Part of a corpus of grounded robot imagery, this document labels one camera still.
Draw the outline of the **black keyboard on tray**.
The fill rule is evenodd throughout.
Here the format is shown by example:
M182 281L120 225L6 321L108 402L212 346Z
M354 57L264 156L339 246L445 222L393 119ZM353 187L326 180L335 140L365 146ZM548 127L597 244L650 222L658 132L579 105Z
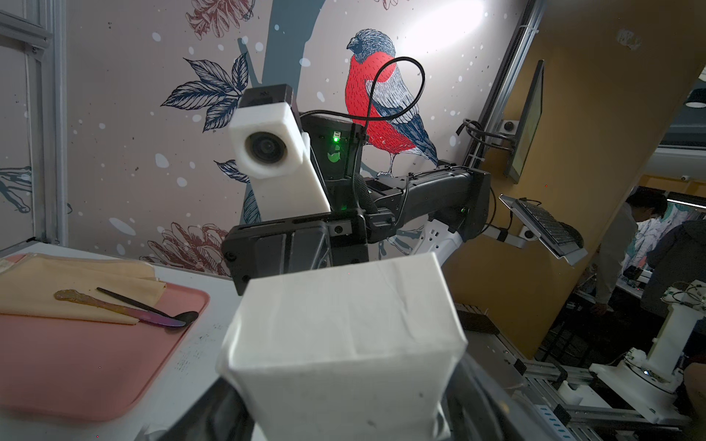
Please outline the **black keyboard on tray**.
M540 202L506 195L500 195L499 201L532 233L531 239L538 240L555 258L575 266L588 256L581 234L556 220Z

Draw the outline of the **white jewelry box base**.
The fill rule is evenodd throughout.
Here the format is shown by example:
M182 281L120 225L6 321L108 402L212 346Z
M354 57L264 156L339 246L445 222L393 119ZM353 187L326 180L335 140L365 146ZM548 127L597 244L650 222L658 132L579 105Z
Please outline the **white jewelry box base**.
M466 347L428 253L250 281L216 369L268 440L432 440Z

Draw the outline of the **black monitor on stand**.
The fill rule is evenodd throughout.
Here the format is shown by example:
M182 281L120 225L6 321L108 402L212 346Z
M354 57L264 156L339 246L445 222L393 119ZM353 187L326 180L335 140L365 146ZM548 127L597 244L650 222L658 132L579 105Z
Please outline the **black monitor on stand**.
M513 140L513 151L507 161L505 176L514 184L520 182L542 118L544 72L545 62L540 60L536 66L521 117L518 120L518 130Z

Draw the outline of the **beige folded cloth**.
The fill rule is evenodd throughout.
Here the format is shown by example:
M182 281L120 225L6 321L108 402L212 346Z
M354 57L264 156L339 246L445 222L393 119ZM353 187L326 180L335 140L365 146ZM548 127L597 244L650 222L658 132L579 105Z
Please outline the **beige folded cloth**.
M154 307L167 284L141 262L51 257L27 254L1 260L2 314L135 325L137 320L89 305L58 301L54 294L75 290L118 303L99 288Z

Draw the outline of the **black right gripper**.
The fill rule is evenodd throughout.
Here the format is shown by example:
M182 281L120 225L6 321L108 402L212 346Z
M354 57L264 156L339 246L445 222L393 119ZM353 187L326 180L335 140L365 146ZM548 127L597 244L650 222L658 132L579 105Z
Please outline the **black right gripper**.
M235 226L222 256L243 295L253 279L367 262L366 223L352 211Z

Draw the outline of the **black spoon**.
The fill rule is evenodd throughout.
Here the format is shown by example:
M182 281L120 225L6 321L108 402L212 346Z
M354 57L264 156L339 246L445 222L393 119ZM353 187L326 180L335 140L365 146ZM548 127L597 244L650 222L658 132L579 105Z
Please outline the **black spoon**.
M186 325L191 325L200 316L200 314L196 311L182 312L182 313L179 313L175 316L170 316L170 315L166 314L165 312L162 312L162 311L160 311L150 305L147 305L145 303L142 303L141 301L136 301L136 300L131 299L129 297L123 296L123 295L116 293L114 291L106 290L105 288L101 288L101 287L97 287L97 291L101 292L103 294L106 294L106 295L112 297L113 299L127 303L128 305L132 305L134 307L137 307L137 308L142 309L147 312L153 312L153 313L162 315L167 318L181 321L181 322L185 323Z

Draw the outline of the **pink plastic tray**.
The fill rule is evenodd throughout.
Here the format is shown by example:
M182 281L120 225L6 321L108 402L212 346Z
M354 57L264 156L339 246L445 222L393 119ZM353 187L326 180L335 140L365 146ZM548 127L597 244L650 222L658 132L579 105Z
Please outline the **pink plastic tray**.
M165 284L154 308L170 316L207 308L207 293ZM121 325L1 313L1 405L80 421L113 420L139 402L187 331L138 320Z

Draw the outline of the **white robot base outside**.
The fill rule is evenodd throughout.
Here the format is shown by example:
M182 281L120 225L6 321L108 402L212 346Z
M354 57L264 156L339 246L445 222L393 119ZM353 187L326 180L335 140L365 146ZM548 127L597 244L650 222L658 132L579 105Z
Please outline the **white robot base outside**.
M662 297L668 314L649 352L630 349L615 366L592 364L589 371L652 424L686 424L674 402L683 382L680 360L696 324L705 318L705 283L670 287Z

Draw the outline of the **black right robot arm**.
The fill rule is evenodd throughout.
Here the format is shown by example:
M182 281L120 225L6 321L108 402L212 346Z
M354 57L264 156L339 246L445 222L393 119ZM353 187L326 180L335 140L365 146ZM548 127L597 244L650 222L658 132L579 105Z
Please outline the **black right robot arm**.
M252 279L368 261L368 248L427 217L417 253L446 260L485 228L490 176L443 164L363 178L360 126L320 117L232 128L258 219L233 227L222 256L238 291Z

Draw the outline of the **iridescent purple spoon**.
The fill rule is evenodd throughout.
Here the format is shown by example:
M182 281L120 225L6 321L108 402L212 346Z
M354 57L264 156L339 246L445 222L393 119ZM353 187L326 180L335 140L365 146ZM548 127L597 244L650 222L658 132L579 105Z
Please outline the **iridescent purple spoon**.
M144 310L121 306L106 301L101 301L76 290L59 290L53 294L57 301L69 301L72 303L92 306L109 312L125 315L137 319L140 322L150 323L168 328L183 328L188 325L182 320L165 317L159 313L147 312Z

